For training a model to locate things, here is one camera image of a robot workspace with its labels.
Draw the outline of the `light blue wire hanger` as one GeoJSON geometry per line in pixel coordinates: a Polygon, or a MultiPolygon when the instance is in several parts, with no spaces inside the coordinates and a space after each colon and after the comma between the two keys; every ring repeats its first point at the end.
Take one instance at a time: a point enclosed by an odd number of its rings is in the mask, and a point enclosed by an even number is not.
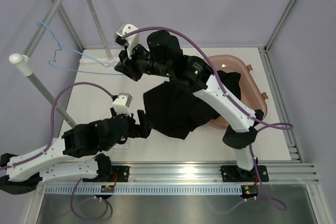
{"type": "Polygon", "coordinates": [[[123,76],[123,74],[118,73],[114,70],[116,62],[113,61],[111,63],[107,62],[107,59],[104,57],[94,57],[88,54],[84,54],[83,52],[77,51],[72,48],[68,48],[64,45],[60,39],[55,35],[54,31],[45,23],[38,22],[39,28],[45,28],[46,31],[50,33],[53,40],[57,44],[58,48],[55,49],[53,57],[48,61],[48,64],[53,68],[70,71],[70,72],[78,72],[84,74],[97,74],[103,76],[123,76]],[[66,58],[71,59],[72,62],[75,62],[76,65],[74,68],[66,67],[66,58]],[[106,69],[106,71],[84,71],[80,70],[80,66],[99,66],[99,69],[106,69]]]}

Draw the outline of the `black shirt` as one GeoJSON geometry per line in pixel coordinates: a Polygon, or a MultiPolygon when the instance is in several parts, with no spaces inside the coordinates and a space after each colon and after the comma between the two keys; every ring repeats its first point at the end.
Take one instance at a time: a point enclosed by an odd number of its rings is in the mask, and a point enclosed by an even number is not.
{"type": "Polygon", "coordinates": [[[197,127],[220,116],[203,100],[167,81],[145,92],[143,102],[146,118],[155,130],[182,140],[197,127]]]}

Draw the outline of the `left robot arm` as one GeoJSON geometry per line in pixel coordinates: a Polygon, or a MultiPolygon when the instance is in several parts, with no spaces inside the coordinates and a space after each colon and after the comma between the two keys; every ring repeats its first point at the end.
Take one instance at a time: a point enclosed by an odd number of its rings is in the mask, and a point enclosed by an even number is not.
{"type": "Polygon", "coordinates": [[[104,152],[129,138],[147,138],[153,129],[145,112],[137,113],[139,124],[132,115],[112,112],[109,119],[76,125],[54,138],[49,148],[21,156],[3,154],[1,168],[6,174],[1,177],[1,190],[21,195],[52,182],[107,182],[115,178],[111,159],[104,152]]]}

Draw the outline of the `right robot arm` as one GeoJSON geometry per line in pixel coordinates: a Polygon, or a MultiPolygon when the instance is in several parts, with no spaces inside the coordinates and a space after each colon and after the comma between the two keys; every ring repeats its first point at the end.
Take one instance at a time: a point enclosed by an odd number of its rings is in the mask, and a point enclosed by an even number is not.
{"type": "Polygon", "coordinates": [[[165,27],[118,31],[115,41],[123,47],[115,70],[134,81],[143,74],[167,77],[178,88],[189,91],[212,107],[227,122],[223,142],[234,150],[238,176],[250,180],[256,175],[257,158],[251,151],[256,140],[262,110],[253,110],[241,102],[220,80],[214,65],[204,52],[184,34],[165,27]],[[178,37],[187,40],[203,55],[187,56],[178,37]]]}

